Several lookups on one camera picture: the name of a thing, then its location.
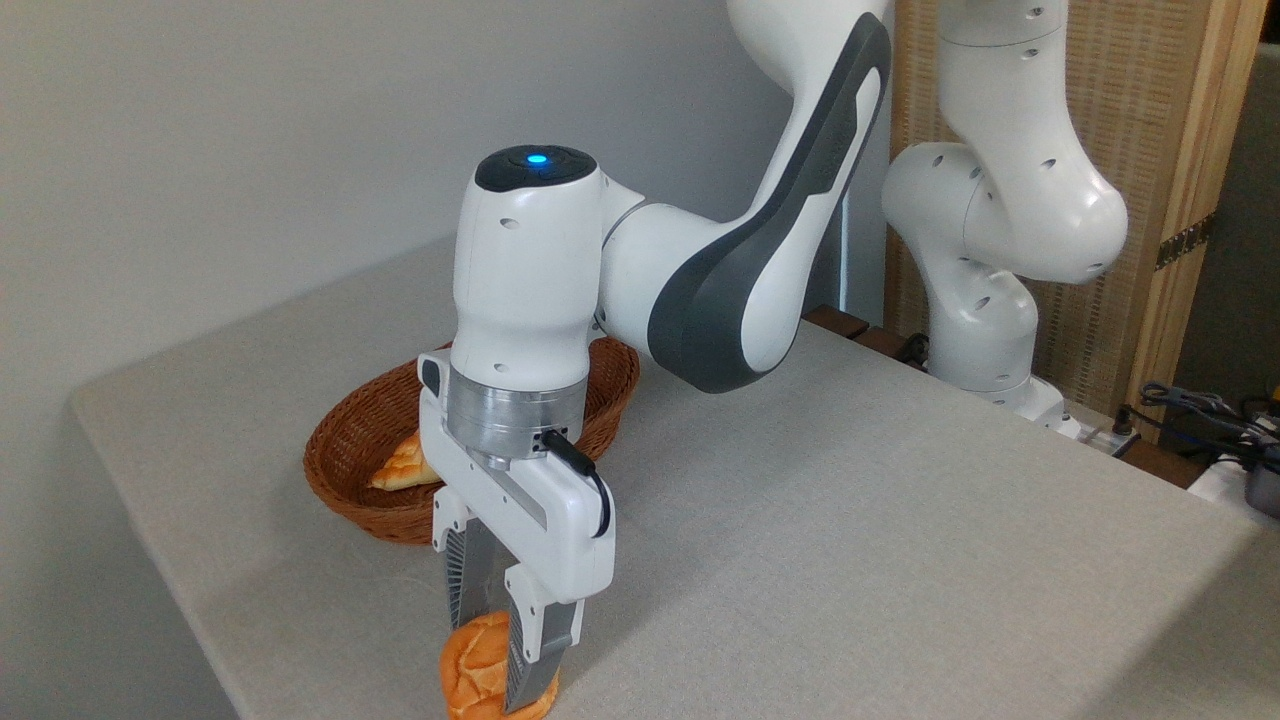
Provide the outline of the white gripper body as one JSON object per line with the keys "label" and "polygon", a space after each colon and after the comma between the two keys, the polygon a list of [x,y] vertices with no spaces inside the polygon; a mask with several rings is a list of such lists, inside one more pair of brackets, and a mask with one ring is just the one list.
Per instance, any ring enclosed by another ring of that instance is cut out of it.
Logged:
{"label": "white gripper body", "polygon": [[572,603],[607,588],[614,570],[614,529],[600,532],[605,487],[553,454],[493,468],[445,427],[448,354],[419,356],[420,439],[428,464],[507,550],[548,588]]}

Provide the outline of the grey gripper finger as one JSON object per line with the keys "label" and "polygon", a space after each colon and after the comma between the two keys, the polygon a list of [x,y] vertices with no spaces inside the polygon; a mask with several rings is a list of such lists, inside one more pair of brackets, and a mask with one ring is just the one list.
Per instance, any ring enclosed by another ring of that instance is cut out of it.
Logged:
{"label": "grey gripper finger", "polygon": [[554,601],[525,565],[506,570],[509,651],[504,711],[527,707],[549,689],[563,653],[581,637],[584,601]]}
{"label": "grey gripper finger", "polygon": [[433,500],[431,543],[444,555],[451,625],[458,629],[490,612],[488,583],[497,538],[451,487]]}

